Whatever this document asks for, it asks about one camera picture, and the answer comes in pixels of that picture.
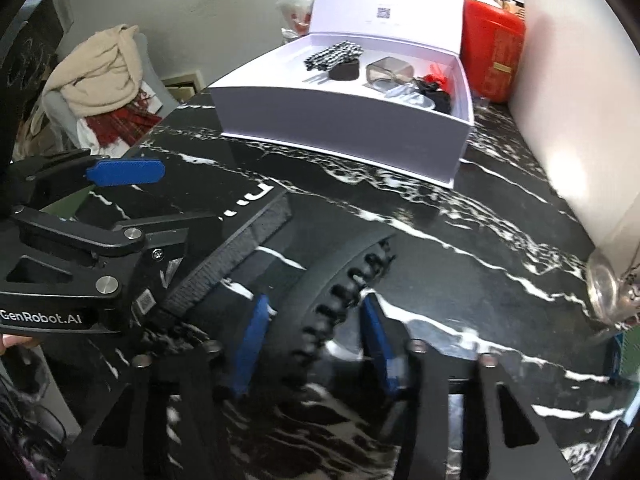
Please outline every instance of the clear plastic bag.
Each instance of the clear plastic bag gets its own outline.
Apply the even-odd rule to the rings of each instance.
[[[315,0],[278,0],[277,8],[282,13],[286,27],[282,28],[285,40],[295,40],[309,33],[309,23]]]

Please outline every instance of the white box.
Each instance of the white box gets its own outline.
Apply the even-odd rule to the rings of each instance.
[[[224,136],[265,140],[359,160],[452,187],[473,110],[460,63],[464,0],[316,0],[308,36],[210,86]],[[388,9],[379,18],[379,10]],[[361,45],[360,78],[307,72],[303,61],[340,41]],[[366,66],[393,56],[416,76],[438,63],[452,87],[452,114],[385,99]]]

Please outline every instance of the gray chair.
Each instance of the gray chair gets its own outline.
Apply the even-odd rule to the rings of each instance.
[[[140,59],[142,61],[142,80],[156,92],[156,95],[162,101],[162,108],[158,110],[157,114],[164,119],[169,113],[176,109],[178,101],[176,101],[165,88],[158,74],[156,74],[154,68],[151,66],[146,36],[138,32],[134,36],[134,40],[138,46],[138,52],[140,53]],[[49,118],[49,121],[51,121],[51,129],[59,140],[66,145],[67,143],[64,142],[66,138],[73,146],[79,148],[78,118],[71,111],[62,94],[57,91],[48,92],[42,99],[42,108]]]

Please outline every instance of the metal screw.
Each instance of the metal screw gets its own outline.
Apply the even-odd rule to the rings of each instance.
[[[153,362],[153,359],[151,358],[150,355],[148,355],[148,354],[140,354],[140,355],[136,355],[131,360],[131,365],[134,368],[147,368],[148,366],[151,366],[152,362]]]
[[[118,280],[113,276],[103,276],[95,282],[95,288],[100,294],[112,294],[118,290]]]
[[[138,238],[140,238],[142,236],[142,231],[140,229],[138,229],[137,227],[130,227],[129,229],[124,231],[124,235],[129,240],[137,240]]]
[[[422,339],[411,339],[411,341],[409,341],[409,352],[413,352],[415,354],[424,354],[426,353],[427,348],[427,343],[425,343]]]
[[[222,345],[219,341],[211,339],[202,343],[202,347],[207,354],[217,354],[222,352]]]
[[[478,360],[485,368],[495,368],[498,364],[498,359],[493,354],[482,354]]]

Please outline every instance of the beige blanket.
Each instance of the beige blanket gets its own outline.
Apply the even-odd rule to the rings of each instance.
[[[59,90],[72,112],[89,117],[131,102],[142,83],[142,63],[133,35],[138,27],[119,25],[79,44],[49,76],[44,93]]]

